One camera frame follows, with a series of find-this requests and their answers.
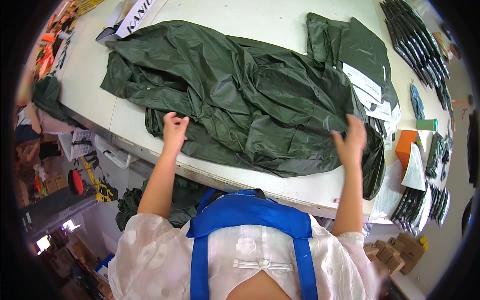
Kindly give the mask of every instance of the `orange box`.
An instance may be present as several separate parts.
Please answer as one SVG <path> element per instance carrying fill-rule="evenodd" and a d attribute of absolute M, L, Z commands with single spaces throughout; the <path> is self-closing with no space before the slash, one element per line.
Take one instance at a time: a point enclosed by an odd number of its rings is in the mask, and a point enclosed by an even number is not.
<path fill-rule="evenodd" d="M 416 130 L 402 130 L 398 143 L 396 144 L 395 153 L 403 170 L 407 169 L 408 161 L 410 160 L 410 150 L 412 143 L 417 140 L 418 132 Z"/>

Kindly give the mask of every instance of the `person's hand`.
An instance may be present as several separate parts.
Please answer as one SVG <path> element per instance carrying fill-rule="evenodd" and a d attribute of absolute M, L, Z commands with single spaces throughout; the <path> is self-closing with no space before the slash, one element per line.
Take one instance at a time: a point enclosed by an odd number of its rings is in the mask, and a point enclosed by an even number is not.
<path fill-rule="evenodd" d="M 183 142 L 187 140 L 185 131 L 187 130 L 189 117 L 175 117 L 176 112 L 172 111 L 163 117 L 163 151 L 162 154 L 177 157 Z"/>
<path fill-rule="evenodd" d="M 337 131 L 331 131 L 336 152 L 345 168 L 361 167 L 363 149 L 367 143 L 367 132 L 363 121 L 353 115 L 347 115 L 348 133 L 344 140 Z"/>

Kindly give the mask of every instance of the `table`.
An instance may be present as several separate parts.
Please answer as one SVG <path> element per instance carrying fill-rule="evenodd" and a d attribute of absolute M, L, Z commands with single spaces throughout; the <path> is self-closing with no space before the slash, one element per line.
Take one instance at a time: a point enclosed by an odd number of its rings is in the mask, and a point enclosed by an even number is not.
<path fill-rule="evenodd" d="M 109 140 L 141 158 L 156 162 L 163 141 L 151 136 L 144 125 L 145 107 L 117 98 L 102 90 L 110 50 L 95 42 L 104 20 L 118 0 L 105 0 L 82 16 L 75 26 L 67 59 L 61 74 L 61 102 L 88 121 L 108 132 Z M 330 19 L 349 21 L 356 17 L 382 38 L 387 47 L 392 69 L 392 82 L 398 94 L 402 120 L 401 129 L 415 129 L 415 116 L 410 102 L 410 83 L 418 88 L 425 105 L 425 117 L 437 118 L 439 133 L 445 136 L 449 122 L 435 91 L 423 86 L 408 65 L 392 47 L 384 14 L 378 0 L 156 0 L 145 16 L 142 26 L 161 21 L 181 19 L 211 27 L 224 34 L 253 38 L 306 53 L 308 12 Z M 430 149 L 431 132 L 420 132 L 425 152 Z M 386 165 L 396 160 L 394 151 L 386 151 Z M 343 167 L 326 173 L 294 178 L 219 165 L 180 154 L 177 174 L 227 192 L 237 189 L 261 188 L 265 194 L 307 213 L 335 217 L 343 187 Z M 363 200 L 364 220 L 374 200 Z"/>

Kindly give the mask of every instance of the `person's left hand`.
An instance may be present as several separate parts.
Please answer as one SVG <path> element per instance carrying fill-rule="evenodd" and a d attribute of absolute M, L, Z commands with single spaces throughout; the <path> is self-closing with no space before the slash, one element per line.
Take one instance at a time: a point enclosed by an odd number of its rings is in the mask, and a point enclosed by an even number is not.
<path fill-rule="evenodd" d="M 163 117 L 163 151 L 162 154 L 177 157 L 183 142 L 187 140 L 185 131 L 187 130 L 189 117 L 175 117 L 176 112 L 172 111 Z"/>

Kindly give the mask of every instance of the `white plastic crate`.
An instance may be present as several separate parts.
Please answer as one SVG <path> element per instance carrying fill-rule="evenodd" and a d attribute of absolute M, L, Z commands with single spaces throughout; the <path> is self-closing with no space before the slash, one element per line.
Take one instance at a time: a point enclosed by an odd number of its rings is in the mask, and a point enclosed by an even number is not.
<path fill-rule="evenodd" d="M 130 152 L 123 150 L 122 148 L 107 142 L 98 135 L 94 139 L 95 147 L 108 157 L 115 165 L 119 166 L 122 169 L 129 167 L 130 163 L 138 160 L 139 157 L 131 154 Z"/>
<path fill-rule="evenodd" d="M 70 132 L 59 134 L 59 141 L 68 161 L 72 161 L 72 159 L 87 155 L 90 152 L 90 145 L 72 145 L 72 143 L 81 141 L 82 139 L 85 139 L 86 141 L 92 141 L 94 135 L 95 134 L 93 131 L 83 130 L 78 127 L 73 131 L 73 135 Z"/>

